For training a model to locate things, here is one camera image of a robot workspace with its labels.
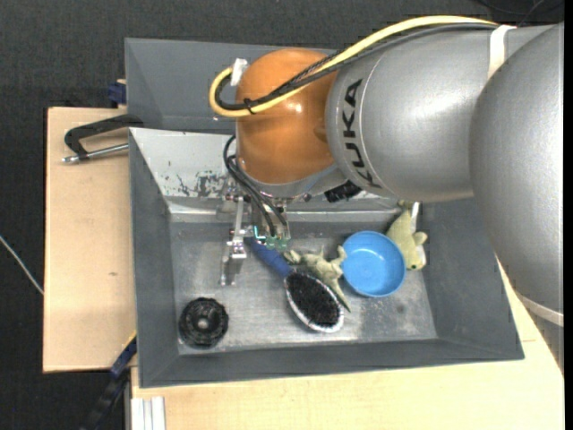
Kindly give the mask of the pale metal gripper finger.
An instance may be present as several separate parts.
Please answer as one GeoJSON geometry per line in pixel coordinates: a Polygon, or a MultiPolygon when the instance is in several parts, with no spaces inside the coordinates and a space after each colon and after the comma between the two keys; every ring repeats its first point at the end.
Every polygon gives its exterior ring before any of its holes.
{"type": "Polygon", "coordinates": [[[229,239],[226,241],[220,266],[219,284],[222,287],[234,286],[236,276],[242,271],[247,258],[245,237],[249,231],[245,228],[235,227],[229,230],[229,239]]]}
{"type": "Polygon", "coordinates": [[[234,223],[231,228],[230,236],[232,239],[242,239],[243,232],[243,215],[244,215],[244,198],[242,195],[228,195],[225,199],[225,211],[233,213],[234,223]]]}

